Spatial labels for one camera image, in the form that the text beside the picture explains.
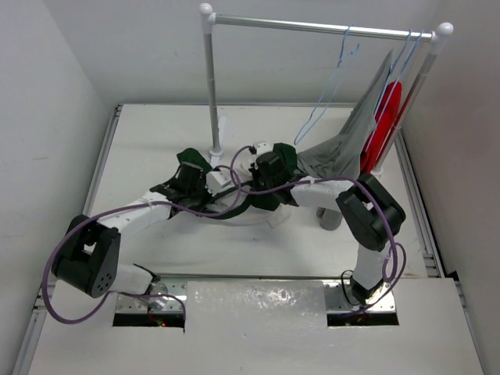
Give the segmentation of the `green and white t shirt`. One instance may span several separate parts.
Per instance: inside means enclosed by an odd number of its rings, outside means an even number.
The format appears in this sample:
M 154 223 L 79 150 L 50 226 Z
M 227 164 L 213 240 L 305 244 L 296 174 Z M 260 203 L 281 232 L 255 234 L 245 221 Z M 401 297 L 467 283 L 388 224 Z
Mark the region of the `green and white t shirt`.
M 238 151 L 249 151 L 250 148 L 250 145 L 246 145 Z M 291 172 L 291 179 L 288 183 L 291 182 L 293 179 L 292 174 L 297 167 L 295 149 L 290 145 L 278 143 L 273 146 L 272 152 L 279 152 L 284 156 L 287 168 Z M 280 206 L 286 203 L 286 199 L 291 197 L 289 190 L 275 192 L 271 191 L 272 188 L 264 191 L 255 190 L 252 187 L 252 175 L 240 175 L 234 168 L 234 159 L 231 160 L 229 165 L 217 164 L 212 166 L 198 150 L 186 148 L 177 154 L 177 161 L 179 165 L 183 161 L 208 163 L 212 168 L 211 171 L 220 170 L 227 173 L 232 184 L 225 191 L 211 196 L 209 202 L 203 207 L 185 207 L 174 203 L 176 207 L 172 209 L 172 216 L 184 210 L 185 212 L 194 212 L 197 216 L 215 220 L 231 220 L 244 214 L 250 208 L 253 208 L 257 214 L 265 213 L 269 215 L 275 213 Z

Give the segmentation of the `light blue hanger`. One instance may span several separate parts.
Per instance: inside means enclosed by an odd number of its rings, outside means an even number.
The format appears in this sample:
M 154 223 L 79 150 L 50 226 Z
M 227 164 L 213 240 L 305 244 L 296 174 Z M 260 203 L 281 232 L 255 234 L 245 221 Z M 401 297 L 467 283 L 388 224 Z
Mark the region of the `light blue hanger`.
M 293 145 L 299 145 L 302 140 L 309 134 L 309 132 L 318 124 L 318 122 L 322 119 L 325 112 L 329 109 L 330 105 L 333 102 L 335 95 L 339 87 L 342 85 L 344 78 L 341 77 L 341 68 L 346 67 L 345 60 L 356 59 L 356 56 L 359 53 L 360 44 L 357 43 L 350 51 L 345 51 L 345 45 L 351 29 L 354 27 L 354 24 L 351 23 L 347 29 L 343 33 L 343 38 L 341 41 L 341 47 L 339 50 L 339 56 L 337 59 L 337 65 L 334 67 L 334 70 L 330 77 L 327 80 L 326 85 L 323 88 L 322 93 L 317 99 L 315 105 L 313 106 L 311 112 L 309 113 L 309 117 L 307 120 L 301 125 L 295 138 L 293 140 Z

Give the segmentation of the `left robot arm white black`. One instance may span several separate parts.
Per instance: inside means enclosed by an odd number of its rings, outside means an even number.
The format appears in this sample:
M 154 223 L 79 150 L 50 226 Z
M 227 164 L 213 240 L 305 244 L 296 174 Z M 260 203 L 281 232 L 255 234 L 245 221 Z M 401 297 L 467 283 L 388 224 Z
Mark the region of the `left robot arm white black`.
M 120 246 L 157 223 L 169 220 L 181 207 L 193 209 L 210 198 L 203 162 L 181 162 L 169 180 L 151 187 L 139 199 L 91 218 L 75 217 L 59 246 L 54 276 L 92 298 L 107 292 L 145 295 L 155 274 L 142 266 L 120 262 Z

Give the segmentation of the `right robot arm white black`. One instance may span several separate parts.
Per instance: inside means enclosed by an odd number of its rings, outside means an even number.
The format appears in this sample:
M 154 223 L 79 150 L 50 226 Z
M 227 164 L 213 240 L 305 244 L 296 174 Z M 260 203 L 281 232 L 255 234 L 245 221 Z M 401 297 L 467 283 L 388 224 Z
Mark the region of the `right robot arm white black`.
M 397 276 L 395 235 L 406 219 L 403 208 L 371 174 L 356 179 L 318 179 L 293 170 L 277 151 L 251 163 L 252 195 L 272 196 L 283 205 L 317 207 L 340 214 L 359 247 L 350 277 L 353 297 L 367 305 L 383 282 Z

